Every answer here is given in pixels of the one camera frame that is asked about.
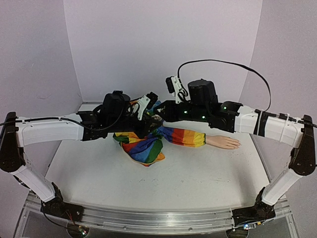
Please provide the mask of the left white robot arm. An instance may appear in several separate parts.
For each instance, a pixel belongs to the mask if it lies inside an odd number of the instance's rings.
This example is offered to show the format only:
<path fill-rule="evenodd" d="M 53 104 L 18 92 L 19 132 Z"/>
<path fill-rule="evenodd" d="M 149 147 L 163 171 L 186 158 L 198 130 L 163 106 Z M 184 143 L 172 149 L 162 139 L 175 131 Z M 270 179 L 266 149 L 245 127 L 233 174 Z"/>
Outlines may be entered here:
<path fill-rule="evenodd" d="M 29 119 L 10 112 L 1 124 L 0 169 L 13 175 L 40 198 L 41 212 L 79 222 L 83 206 L 65 202 L 58 186 L 35 170 L 24 147 L 50 141 L 93 141 L 115 132 L 134 132 L 143 138 L 161 126 L 159 120 L 146 113 L 157 100 L 158 96 L 151 92 L 132 103 L 122 91 L 113 91 L 92 111 Z"/>

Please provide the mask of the small nail polish bottle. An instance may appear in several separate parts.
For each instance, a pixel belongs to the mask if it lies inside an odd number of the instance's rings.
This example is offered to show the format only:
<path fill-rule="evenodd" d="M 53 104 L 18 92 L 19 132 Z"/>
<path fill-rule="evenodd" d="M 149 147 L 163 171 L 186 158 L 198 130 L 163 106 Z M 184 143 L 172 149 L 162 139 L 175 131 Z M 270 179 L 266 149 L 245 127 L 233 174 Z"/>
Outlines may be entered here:
<path fill-rule="evenodd" d="M 163 119 L 159 115 L 153 115 L 152 119 L 154 119 L 155 121 L 159 121 L 160 123 L 163 123 Z"/>

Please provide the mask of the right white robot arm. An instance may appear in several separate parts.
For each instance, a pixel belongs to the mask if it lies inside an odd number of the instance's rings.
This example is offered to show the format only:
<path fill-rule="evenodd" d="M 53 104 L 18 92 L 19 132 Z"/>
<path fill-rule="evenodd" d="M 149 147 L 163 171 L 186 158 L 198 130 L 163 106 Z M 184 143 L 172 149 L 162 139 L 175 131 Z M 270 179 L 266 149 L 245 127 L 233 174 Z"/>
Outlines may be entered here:
<path fill-rule="evenodd" d="M 166 122 L 206 122 L 210 128 L 231 133 L 247 133 L 276 140 L 292 147 L 290 163 L 281 174 L 264 187 L 251 207 L 234 209 L 235 227 L 248 229 L 275 217 L 277 201 L 300 178 L 312 174 L 316 168 L 315 125 L 309 115 L 293 118 L 288 114 L 272 114 L 252 109 L 241 103 L 220 103 L 214 83 L 204 79 L 188 83 L 189 101 L 183 101 L 182 85 L 177 77 L 166 79 L 175 100 L 166 100 L 154 111 Z"/>

